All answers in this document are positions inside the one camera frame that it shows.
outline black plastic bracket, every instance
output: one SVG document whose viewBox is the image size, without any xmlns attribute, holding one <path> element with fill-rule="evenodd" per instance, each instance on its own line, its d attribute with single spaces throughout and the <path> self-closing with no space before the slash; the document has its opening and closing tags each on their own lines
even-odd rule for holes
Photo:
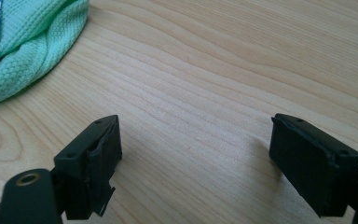
<svg viewBox="0 0 358 224">
<path fill-rule="evenodd" d="M 69 220 L 102 216 L 121 158 L 118 116 L 95 120 L 54 158 L 52 171 L 30 170 L 7 181 L 0 223 L 62 223 L 64 211 Z"/>
<path fill-rule="evenodd" d="M 277 114 L 269 156 L 321 217 L 342 217 L 350 205 L 358 223 L 358 152 L 303 119 Z"/>
</svg>

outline round hole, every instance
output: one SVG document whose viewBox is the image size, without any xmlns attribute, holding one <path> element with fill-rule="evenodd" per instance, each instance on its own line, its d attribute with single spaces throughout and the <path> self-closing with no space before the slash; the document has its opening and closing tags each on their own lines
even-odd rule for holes
<svg viewBox="0 0 358 224">
<path fill-rule="evenodd" d="M 75 152 L 71 152 L 71 153 L 66 154 L 67 158 L 73 158 L 75 156 L 77 156 L 77 153 L 75 153 Z"/>
<path fill-rule="evenodd" d="M 38 173 L 31 173 L 28 175 L 23 175 L 22 177 L 17 179 L 16 185 L 19 187 L 24 187 L 24 186 L 33 184 L 34 182 L 39 180 L 39 178 L 40 178 L 40 174 L 38 174 Z"/>
</svg>

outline mint green knitted fabric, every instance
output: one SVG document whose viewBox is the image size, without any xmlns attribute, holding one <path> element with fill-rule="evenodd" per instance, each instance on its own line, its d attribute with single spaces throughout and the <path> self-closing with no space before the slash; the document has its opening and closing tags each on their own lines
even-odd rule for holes
<svg viewBox="0 0 358 224">
<path fill-rule="evenodd" d="M 76 41 L 88 0 L 3 0 L 0 101 L 45 75 Z"/>
</svg>

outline light wood surface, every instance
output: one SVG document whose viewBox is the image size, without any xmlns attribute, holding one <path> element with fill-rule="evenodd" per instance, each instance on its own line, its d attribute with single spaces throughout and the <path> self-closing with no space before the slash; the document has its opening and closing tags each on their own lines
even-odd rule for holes
<svg viewBox="0 0 358 224">
<path fill-rule="evenodd" d="M 91 0 L 64 59 L 0 104 L 0 197 L 118 114 L 114 197 L 68 223 L 351 223 L 318 218 L 271 162 L 275 113 L 358 150 L 358 0 Z"/>
</svg>

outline wooden table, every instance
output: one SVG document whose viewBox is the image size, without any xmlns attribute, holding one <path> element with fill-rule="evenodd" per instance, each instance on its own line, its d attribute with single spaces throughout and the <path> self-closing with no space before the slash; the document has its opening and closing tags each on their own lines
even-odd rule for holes
<svg viewBox="0 0 358 224">
<path fill-rule="evenodd" d="M 91 0 L 64 59 L 0 104 L 0 197 L 118 114 L 114 197 L 68 223 L 351 223 L 319 219 L 269 159 L 275 113 L 358 150 L 358 1 Z"/>
</svg>

